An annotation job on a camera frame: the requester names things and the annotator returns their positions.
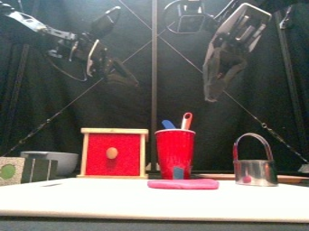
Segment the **black backdrop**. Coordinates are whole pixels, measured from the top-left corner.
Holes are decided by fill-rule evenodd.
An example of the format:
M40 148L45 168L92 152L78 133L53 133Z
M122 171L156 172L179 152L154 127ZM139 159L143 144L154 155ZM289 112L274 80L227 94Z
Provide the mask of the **black backdrop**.
M203 101L202 66L211 39L210 32L175 34L164 30L162 12L170 0L159 0L152 10L151 0L56 0L21 1L25 14L57 30L90 31L94 19L114 6L122 14L114 31L102 39L111 56L118 57L140 82L139 88L116 82L99 82L63 111L56 119L7 156L20 151L82 151L83 127L123 127L151 129L152 52L156 52L158 99L156 121L168 119L179 126L185 112L193 112L195 131L193 169L231 171L231 147L243 133L258 133L269 141L278 171L297 171L302 161L262 128L253 116L284 137L288 144L304 153L304 131L300 129L290 97L290 85L278 39L275 17L249 59L249 67L233 79L227 94L215 103ZM229 1L205 1L209 14L217 14ZM19 9L17 1L4 1ZM158 13L158 49L152 51L152 12ZM285 30L289 40L298 113L308 125L308 5L297 4L293 27ZM12 44L0 37L0 99L1 154L53 116L99 79L82 81L79 63L53 60L71 77L57 71L32 47ZM25 57L24 68L20 65ZM151 145L147 145L147 161ZM242 158L265 158L262 145L247 139L241 144Z

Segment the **metal pail handle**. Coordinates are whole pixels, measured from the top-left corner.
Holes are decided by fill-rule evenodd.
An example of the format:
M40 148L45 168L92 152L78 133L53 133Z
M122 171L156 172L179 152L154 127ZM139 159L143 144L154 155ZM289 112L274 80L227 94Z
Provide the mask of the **metal pail handle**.
M243 136L251 136L251 137L257 138L257 139L261 141L261 143L263 144L265 149L266 149L266 158L267 158L269 161L274 161L274 159L273 159L273 154L271 154L271 150L270 150L270 146L269 146L269 144L267 144L267 142L266 142L266 139L265 139L259 134L253 134L253 133L243 134L243 135L237 139L237 141L235 141L235 143L234 143L234 146L233 146L233 159L234 159L234 161L238 160L238 142L239 142L239 140L241 140L241 138L242 138Z

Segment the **wooden box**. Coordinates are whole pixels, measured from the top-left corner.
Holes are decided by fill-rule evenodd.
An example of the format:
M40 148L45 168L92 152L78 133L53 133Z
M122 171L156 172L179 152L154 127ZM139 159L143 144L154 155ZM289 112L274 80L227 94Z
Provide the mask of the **wooden box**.
M82 128L83 151L78 177L147 178L147 129Z

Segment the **metal bucket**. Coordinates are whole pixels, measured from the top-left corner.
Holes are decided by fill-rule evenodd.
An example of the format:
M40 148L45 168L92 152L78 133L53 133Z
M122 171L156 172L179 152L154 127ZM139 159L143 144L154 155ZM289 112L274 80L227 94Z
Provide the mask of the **metal bucket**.
M265 146L267 160L238 160L238 142L242 137L257 138ZM235 183L254 186L277 186L277 168L273 154L266 139L258 134L243 134L235 141L233 147Z

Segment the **red plastic cup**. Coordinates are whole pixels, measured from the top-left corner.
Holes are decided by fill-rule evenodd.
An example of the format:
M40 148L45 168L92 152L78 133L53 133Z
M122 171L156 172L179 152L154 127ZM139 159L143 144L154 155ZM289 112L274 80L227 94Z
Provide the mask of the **red plastic cup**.
M162 179L189 179L195 132L166 129L155 132L158 162Z

